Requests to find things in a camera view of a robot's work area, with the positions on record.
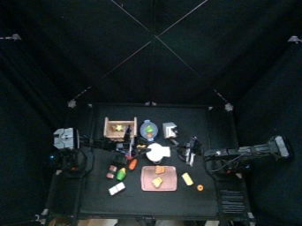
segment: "red object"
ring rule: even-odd
[[[130,162],[129,168],[130,168],[131,170],[135,170],[135,168],[137,168],[137,159],[134,159],[134,160]]]
[[[118,170],[117,166],[111,165],[110,168],[109,168],[109,173],[107,173],[107,177],[110,179],[115,178],[117,170]]]

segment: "white block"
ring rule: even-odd
[[[118,185],[117,185],[117,189],[118,191],[121,192],[123,189],[126,189],[126,185],[123,182],[121,182]]]
[[[118,189],[117,189],[117,187],[113,187],[113,188],[110,188],[110,194],[111,195],[114,195],[114,194],[117,194],[118,193]]]

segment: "orange object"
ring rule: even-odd
[[[204,185],[200,185],[200,186],[197,187],[197,189],[202,192],[202,191],[204,191]]]
[[[137,159],[134,159],[134,160],[130,162],[129,168],[130,168],[131,170],[135,170],[135,168],[137,168]]]

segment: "toy fruit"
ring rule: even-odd
[[[130,170],[135,170],[137,168],[137,159],[134,159],[131,162],[130,162],[130,165],[129,165],[129,169]]]
[[[118,171],[117,179],[118,179],[119,181],[122,181],[125,178],[126,178],[126,168],[122,168],[122,169]]]

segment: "yellow sponge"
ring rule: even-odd
[[[194,184],[194,181],[193,181],[193,179],[192,179],[192,177],[189,176],[188,173],[185,173],[182,177],[184,177],[184,179],[186,181],[186,185],[193,185]]]

